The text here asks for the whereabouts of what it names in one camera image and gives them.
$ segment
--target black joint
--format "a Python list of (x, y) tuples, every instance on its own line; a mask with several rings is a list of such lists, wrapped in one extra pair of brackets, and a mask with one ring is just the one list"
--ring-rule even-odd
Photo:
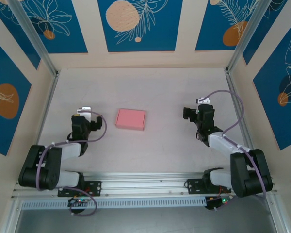
[[(72, 133), (68, 135), (69, 141), (87, 141), (91, 132), (91, 123), (84, 116), (71, 117), (72, 121)], [(80, 156), (84, 155), (87, 150), (87, 142), (81, 142)]]
[[(258, 167), (266, 191), (271, 191), (273, 182), (263, 151), (260, 149), (250, 150), (249, 155), (253, 157)], [(248, 171), (247, 165), (252, 166), (245, 153), (231, 155), (231, 183), (235, 194), (241, 198), (262, 192), (256, 172), (254, 170)]]
[(196, 109), (183, 108), (182, 117), (185, 120), (190, 119), (190, 122), (195, 122), (197, 119)]
[[(23, 168), (18, 177), (18, 183), (23, 187), (36, 188), (35, 178), (37, 175), (37, 166), (39, 156), (45, 150), (44, 146), (33, 145), (30, 147)], [(39, 175), (40, 189), (52, 190), (56, 187), (59, 180), (60, 165), (62, 159), (62, 148), (53, 147), (47, 151)]]
[(101, 127), (102, 127), (102, 117), (101, 116), (98, 116), (96, 118), (96, 122), (91, 121), (91, 126), (90, 126), (91, 131), (100, 130)]

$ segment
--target black mounting bracket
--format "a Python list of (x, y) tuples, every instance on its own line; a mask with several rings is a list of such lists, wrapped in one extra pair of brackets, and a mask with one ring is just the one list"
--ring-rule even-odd
[(206, 170), (202, 179), (188, 179), (184, 186), (188, 189), (189, 194), (219, 194), (220, 189), (223, 193), (231, 193), (231, 189), (223, 186), (216, 186), (211, 183), (210, 172), (221, 168)]
[[(81, 189), (88, 194), (90, 194), (92, 197), (100, 197), (101, 193), (101, 181), (85, 181), (84, 182), (84, 188)], [(83, 193), (80, 193), (78, 191), (73, 191), (69, 189), (62, 189), (58, 190), (58, 197), (84, 197), (85, 195)]]

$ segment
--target pink sponge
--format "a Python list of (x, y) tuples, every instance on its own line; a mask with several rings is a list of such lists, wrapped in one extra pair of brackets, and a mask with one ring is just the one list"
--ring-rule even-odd
[(128, 130), (145, 129), (146, 112), (142, 110), (123, 109), (118, 111), (116, 127)]

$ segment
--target peach circle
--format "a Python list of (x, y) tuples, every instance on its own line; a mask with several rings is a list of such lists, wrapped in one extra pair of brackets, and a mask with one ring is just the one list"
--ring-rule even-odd
[(221, 0), (210, 0), (211, 5), (217, 5), (219, 2), (221, 2)]
[(4, 95), (13, 95), (10, 100), (12, 101), (6, 101), (4, 99), (0, 99), (0, 115), (5, 119), (13, 119), (16, 117), (18, 113), (19, 108), (19, 96), (18, 92), (10, 84), (1, 84), (0, 85), (0, 93)]
[(0, 0), (1, 3), (3, 3), (4, 5), (7, 5), (7, 1), (6, 0)]
[(43, 32), (43, 35), (44, 35), (44, 37), (45, 37), (46, 39), (49, 39), (49, 40), (53, 40), (53, 39), (55, 39), (55, 33), (52, 32), (52, 31), (50, 31), (50, 30), (45, 30), (45, 31)]
[(128, 1), (115, 1), (106, 11), (109, 26), (117, 32), (126, 32), (139, 23), (137, 9)]
[(280, 106), (286, 106), (287, 103), (289, 101), (289, 97), (286, 93), (282, 92), (279, 94), (278, 96), (278, 103), (280, 104)]
[(136, 37), (136, 38), (135, 38), (135, 42), (138, 43), (138, 42), (140, 42), (140, 41), (141, 41), (141, 38), (140, 38), (140, 37)]
[[(240, 31), (241, 35), (243, 34), (245, 28), (247, 27), (248, 22), (240, 22), (237, 26), (242, 26), (242, 30)], [(240, 37), (238, 38), (238, 29), (236, 25), (231, 26), (227, 31), (224, 33), (223, 36), (223, 43), (226, 46), (235, 46), (238, 44)]]

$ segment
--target cream wall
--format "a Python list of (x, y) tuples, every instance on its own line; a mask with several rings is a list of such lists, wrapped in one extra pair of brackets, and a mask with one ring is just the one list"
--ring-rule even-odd
[(291, 146), (279, 150), (253, 79), (291, 27), (291, 0), (288, 0), (263, 42), (246, 66), (240, 59), (232, 71), (238, 93), (245, 104), (245, 115), (256, 147), (265, 153), (271, 176), (291, 218)]
[(174, 52), (108, 53), (97, 0), (72, 0), (88, 54), (51, 54), (50, 57), (58, 69), (69, 67), (225, 67), (233, 50), (195, 51), (208, 1), (183, 0)]
[(8, 155), (0, 154), (0, 221), (11, 197), (15, 182), (35, 142), (41, 124), (52, 76), (41, 62), (36, 70), (27, 56), (0, 20), (0, 46), (32, 84)]

